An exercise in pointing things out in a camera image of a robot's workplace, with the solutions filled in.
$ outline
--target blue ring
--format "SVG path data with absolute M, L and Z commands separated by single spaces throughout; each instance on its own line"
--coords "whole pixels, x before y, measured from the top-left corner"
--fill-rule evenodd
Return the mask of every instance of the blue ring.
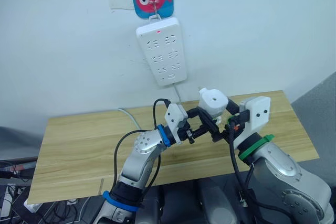
M 138 207 L 129 206 L 129 205 L 120 203 L 120 202 L 118 202 L 118 201 L 112 199 L 112 198 L 110 197 L 110 194 L 109 194 L 108 191 L 104 191 L 104 192 L 103 192 L 103 197 L 107 200 L 108 203 L 110 203 L 110 204 L 112 204 L 112 205 L 114 205 L 114 206 L 116 206 L 116 207 L 119 207 L 119 208 L 121 208 L 121 209 L 123 209 L 123 210 L 129 211 L 129 212 L 136 212 L 136 211 L 139 210 Z
M 162 125 L 158 125 L 157 128 L 159 129 L 159 132 L 160 132 L 160 135 L 163 139 L 164 145 L 167 146 L 167 147 L 170 147 L 171 146 L 170 141 L 169 141 L 166 133 L 164 133 Z

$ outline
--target electrical outlet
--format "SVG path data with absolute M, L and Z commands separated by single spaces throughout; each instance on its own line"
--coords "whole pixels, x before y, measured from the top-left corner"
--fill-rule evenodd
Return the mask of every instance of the electrical outlet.
M 187 78 L 181 28 L 175 17 L 141 26 L 136 36 L 159 85 Z

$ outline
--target white cable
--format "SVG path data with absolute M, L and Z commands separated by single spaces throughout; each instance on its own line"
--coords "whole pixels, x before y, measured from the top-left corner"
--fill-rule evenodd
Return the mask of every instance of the white cable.
M 138 130 L 141 130 L 141 127 L 138 125 L 137 121 L 135 120 L 134 116 L 132 116 L 131 113 L 129 113 L 128 111 L 121 109 L 121 108 L 117 108 L 118 111 L 122 111 L 124 112 L 126 115 L 128 115 L 130 117 L 130 119 L 133 121 L 133 123 L 136 125 L 136 127 L 138 128 Z
M 178 96 L 178 102 L 179 102 L 179 103 L 181 103 L 181 102 L 182 102 L 182 100 L 181 100 L 180 93 L 179 93 L 179 91 L 177 90 L 177 87 L 175 86 L 175 84 L 174 84 L 174 83 L 173 83 L 173 87 L 174 87 L 174 89 L 175 89 L 175 92 L 176 92 L 176 94 L 177 94 L 177 96 Z
M 87 198 L 87 199 L 85 200 L 85 202 L 84 202 L 82 208 L 80 209 L 78 220 L 76 220 L 76 221 L 70 221 L 70 222 L 68 222 L 68 223 L 66 223 L 66 224 L 72 224 L 72 223 L 78 223 L 78 222 L 80 222 L 80 220 L 82 219 L 82 211 L 83 211 L 83 209 L 84 209 L 84 206 L 86 205 L 86 203 L 89 201 L 90 198 L 91 198 L 91 197 L 89 197 L 89 198 Z
M 10 218 L 2 219 L 2 220 L 0 220 L 0 222 L 6 221 L 6 220 L 10 220 Z

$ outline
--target wood grain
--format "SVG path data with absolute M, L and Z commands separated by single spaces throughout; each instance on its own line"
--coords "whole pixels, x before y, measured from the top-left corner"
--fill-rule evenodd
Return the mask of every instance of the wood grain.
M 239 95 L 239 103 L 251 96 L 271 97 L 270 121 L 261 135 L 274 134 L 274 142 L 297 161 L 318 158 L 307 133 L 282 91 Z M 198 102 L 185 102 L 186 110 Z M 152 107 L 128 110 L 143 129 L 153 128 Z M 157 122 L 164 124 L 165 106 L 156 110 Z M 189 120 L 192 128 L 198 119 Z M 38 156 L 29 194 L 29 204 L 81 198 L 110 190 L 113 181 L 113 151 L 118 140 L 135 130 L 130 118 L 120 111 L 51 118 Z M 118 172 L 131 152 L 136 135 L 127 137 L 118 152 Z M 248 167 L 239 162 L 241 170 Z M 156 185 L 232 173 L 228 145 L 213 143 L 208 134 L 190 145 L 174 145 L 162 153 L 162 165 Z

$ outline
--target wooden tabletop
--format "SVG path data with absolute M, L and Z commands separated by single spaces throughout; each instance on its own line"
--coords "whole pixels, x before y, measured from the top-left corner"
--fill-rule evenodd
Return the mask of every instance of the wooden tabletop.
M 296 161 L 319 158 L 282 91 L 238 95 L 231 99 L 239 103 L 245 98 L 259 95 L 271 97 L 270 121 L 260 134 L 274 134 L 273 142 Z M 186 110 L 197 105 L 198 101 L 183 103 Z M 140 127 L 153 129 L 151 106 L 128 111 Z M 156 108 L 158 124 L 164 124 L 164 113 L 165 106 Z M 193 129 L 200 125 L 197 118 L 188 121 Z M 114 147 L 125 133 L 135 129 L 131 119 L 120 111 L 51 118 L 38 156 L 29 204 L 88 197 L 110 190 Z M 127 137 L 120 146 L 118 172 L 131 153 L 136 136 Z M 155 185 L 233 172 L 225 141 L 213 143 L 208 133 L 195 141 L 192 145 L 188 141 L 173 145 L 162 153 Z M 248 169 L 240 161 L 238 165 L 240 170 Z

